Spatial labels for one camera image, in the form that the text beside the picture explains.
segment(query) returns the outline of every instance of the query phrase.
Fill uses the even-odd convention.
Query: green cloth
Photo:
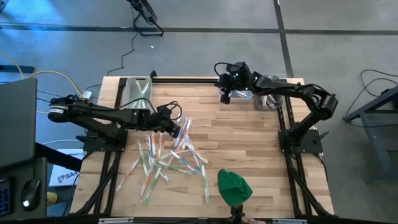
[[[253,193],[243,177],[224,169],[218,172],[218,190],[229,206],[242,204]]]

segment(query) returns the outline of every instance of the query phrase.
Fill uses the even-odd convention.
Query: gray floor
[[[277,29],[271,0],[150,0],[159,24],[177,28]],[[398,2],[393,0],[280,0],[287,29],[397,30]],[[131,27],[131,12],[125,0],[10,0],[0,14],[0,23],[28,23],[68,26]],[[0,30],[0,50],[21,65],[37,70],[58,70],[71,76],[84,89],[100,83],[106,72],[120,66],[120,56],[131,49],[135,32],[65,32]],[[287,35],[295,77],[335,92],[340,101],[332,119],[319,122],[329,187],[337,215],[385,222],[398,222],[398,180],[365,184],[362,176],[377,171],[364,131],[345,124],[341,118],[362,89],[358,75],[366,68],[398,73],[398,35]],[[219,61],[244,60],[252,70],[286,77],[279,34],[225,34],[168,32],[163,38],[140,37],[136,49],[124,58],[124,70],[111,75],[143,75],[156,70],[161,76],[211,76]],[[1,58],[0,63],[8,63]],[[19,79],[2,73],[0,81]],[[381,77],[365,74],[369,82]],[[58,95],[73,93],[62,77],[38,76],[39,89]],[[391,87],[375,83],[370,90],[380,93]],[[39,93],[39,97],[50,96]],[[354,108],[372,100],[363,94]],[[38,101],[40,110],[46,103]],[[83,130],[72,124],[51,123],[37,114],[37,141],[73,139]],[[54,148],[77,147],[74,144]],[[59,215],[63,208],[51,208]]]

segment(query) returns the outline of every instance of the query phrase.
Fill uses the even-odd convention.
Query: wooden table
[[[98,104],[114,107],[120,77],[104,77]],[[303,83],[301,78],[289,78],[288,82]],[[230,207],[218,192],[217,173],[228,169],[245,178],[253,190],[244,203],[246,215],[254,218],[293,217],[292,199],[285,158],[280,152],[276,112],[254,110],[252,101],[231,100],[230,105],[220,103],[218,89],[206,83],[155,83],[152,102],[154,106],[178,101],[183,117],[194,121],[190,130],[193,145],[208,160],[207,178],[210,203],[206,204],[201,177],[165,170],[171,181],[159,178],[149,202],[139,201],[139,191],[144,180],[141,163],[133,175],[115,193],[112,209],[114,217],[229,217]],[[292,98],[296,121],[309,112],[302,100]],[[118,181],[123,178],[139,153],[136,141],[145,146],[148,132],[129,131],[126,150],[122,153]],[[171,149],[172,138],[166,134],[165,149]],[[95,152],[83,161],[80,179],[71,211],[77,211],[93,193],[100,179],[104,153]],[[328,184],[321,162],[311,154],[303,154],[307,184],[317,200],[333,213]],[[105,189],[103,206],[108,189]],[[300,208],[304,211],[302,193],[298,190]]]

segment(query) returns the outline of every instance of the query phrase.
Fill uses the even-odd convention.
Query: concrete floor
[[[149,0],[168,28],[278,29],[272,0]],[[394,0],[280,0],[286,29],[398,30],[398,2]],[[125,0],[10,0],[0,14],[1,24],[131,27]],[[106,72],[120,66],[120,56],[130,51],[135,32],[67,32],[0,30],[0,50],[21,65],[36,70],[67,73],[81,88],[101,83]],[[365,184],[362,176],[377,171],[368,140],[361,128],[345,124],[341,117],[362,89],[360,71],[373,68],[398,73],[398,35],[286,35],[294,77],[338,93],[338,109],[332,119],[319,122],[331,199],[337,215],[384,222],[398,222],[398,180]],[[246,61],[252,70],[286,77],[279,34],[167,32],[164,37],[140,37],[136,49],[124,58],[124,70],[111,75],[212,76],[213,64]],[[0,58],[0,63],[9,62]],[[2,82],[19,79],[16,73],[0,74]],[[365,80],[380,77],[366,74]],[[43,74],[39,89],[58,95],[73,92],[62,77]],[[375,83],[380,93],[390,83]],[[93,89],[98,94],[99,88]],[[43,93],[39,97],[50,99]],[[357,108],[372,100],[364,95]],[[38,101],[38,109],[48,105]],[[73,139],[83,130],[73,124],[55,124],[37,114],[37,142]],[[77,147],[58,144],[54,148]],[[50,208],[60,215],[64,205]]]

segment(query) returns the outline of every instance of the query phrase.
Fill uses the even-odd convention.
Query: computer mouse
[[[21,205],[25,211],[32,211],[40,203],[40,180],[28,180],[21,192]]]

